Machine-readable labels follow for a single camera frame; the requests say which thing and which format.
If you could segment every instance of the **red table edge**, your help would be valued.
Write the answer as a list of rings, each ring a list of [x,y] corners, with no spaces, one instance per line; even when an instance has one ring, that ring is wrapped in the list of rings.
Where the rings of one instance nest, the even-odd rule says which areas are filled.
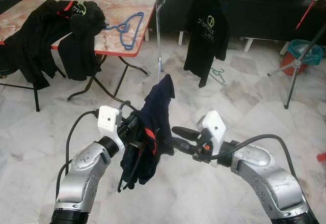
[[[151,12],[151,14],[149,16],[149,20],[148,20],[148,23],[147,23],[147,25],[145,27],[145,31],[144,31],[143,36],[141,38],[141,42],[140,42],[140,44],[138,46],[138,49],[137,49],[137,51],[135,53],[119,53],[119,52],[109,52],[109,51],[95,51],[95,53],[96,54],[103,54],[103,55],[111,55],[111,56],[130,57],[130,58],[136,57],[138,55],[138,53],[139,53],[140,48],[141,48],[143,39],[145,37],[146,29],[148,28],[148,25],[149,25],[149,22],[150,22],[150,20],[151,20],[151,18],[153,16],[153,13],[154,13],[154,7],[152,8],[152,12]],[[4,44],[5,44],[4,41],[0,41],[0,45],[4,45]],[[51,46],[51,49],[57,50],[58,47]]]

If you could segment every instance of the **hanging black shirt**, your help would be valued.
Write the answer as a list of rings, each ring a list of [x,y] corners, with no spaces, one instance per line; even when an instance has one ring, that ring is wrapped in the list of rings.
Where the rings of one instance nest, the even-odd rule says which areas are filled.
[[[192,34],[183,68],[201,78],[201,88],[206,85],[214,56],[224,60],[229,42],[228,25],[219,0],[195,0],[187,28]]]

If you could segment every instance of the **marble floor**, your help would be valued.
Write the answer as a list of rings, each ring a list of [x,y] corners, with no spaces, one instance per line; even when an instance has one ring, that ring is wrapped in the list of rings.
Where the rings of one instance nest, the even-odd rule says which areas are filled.
[[[297,78],[288,110],[283,108],[290,76],[276,69],[282,44],[255,41],[248,53],[243,42],[231,40],[224,62],[215,60],[204,88],[199,78],[182,69],[187,52],[187,36],[177,46],[177,33],[162,36],[164,74],[170,74],[176,98],[170,104],[171,126],[195,129],[198,119],[216,109],[227,126],[225,140],[244,141],[264,133],[285,141],[300,183],[319,219],[326,223],[325,167],[316,155],[326,151],[326,62],[309,67]],[[155,34],[144,43],[139,55],[126,60],[150,71],[146,77],[129,69],[118,97],[141,108],[143,99],[157,82]],[[60,67],[59,56],[53,52]],[[98,78],[111,91],[117,85],[123,65],[108,57]],[[16,72],[1,82],[25,85]],[[85,87],[57,75],[51,86],[39,92],[41,111],[35,112],[33,93],[0,87],[0,218],[6,224],[49,223],[55,201],[57,173],[64,163],[65,143],[75,119],[101,105],[119,106],[97,85],[88,93],[66,98]],[[124,109],[126,116],[130,111]],[[99,140],[97,121],[88,116],[78,124],[70,143],[70,155]],[[281,147],[274,140],[257,145],[270,150],[278,163],[288,169]],[[89,224],[104,223],[270,223],[251,187],[229,169],[193,161],[176,151],[163,155],[156,175],[146,185],[117,193],[121,168],[115,157],[102,177]]]

